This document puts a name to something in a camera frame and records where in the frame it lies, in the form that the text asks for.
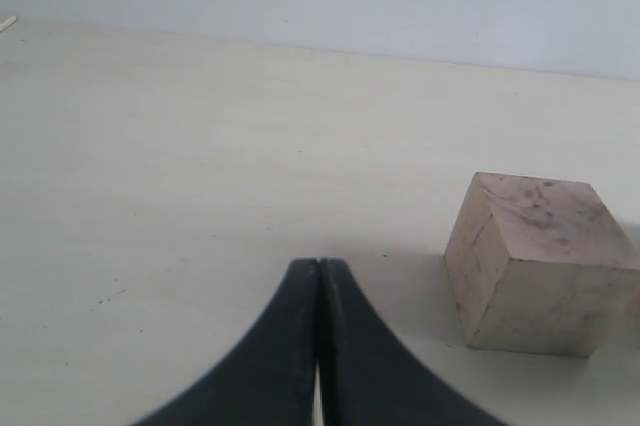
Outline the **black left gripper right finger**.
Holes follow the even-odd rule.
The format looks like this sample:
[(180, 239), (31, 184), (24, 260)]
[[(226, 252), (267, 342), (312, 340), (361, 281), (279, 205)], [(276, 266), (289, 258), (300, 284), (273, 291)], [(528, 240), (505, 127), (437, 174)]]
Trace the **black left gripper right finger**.
[(348, 264), (319, 263), (317, 362), (326, 425), (500, 425), (426, 368), (376, 313)]

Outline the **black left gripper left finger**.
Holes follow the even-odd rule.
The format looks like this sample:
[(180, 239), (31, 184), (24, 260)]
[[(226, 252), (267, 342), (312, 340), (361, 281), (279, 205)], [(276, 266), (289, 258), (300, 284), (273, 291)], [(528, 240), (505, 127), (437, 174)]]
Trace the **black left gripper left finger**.
[(271, 301), (228, 354), (140, 425), (311, 425), (319, 263), (292, 261)]

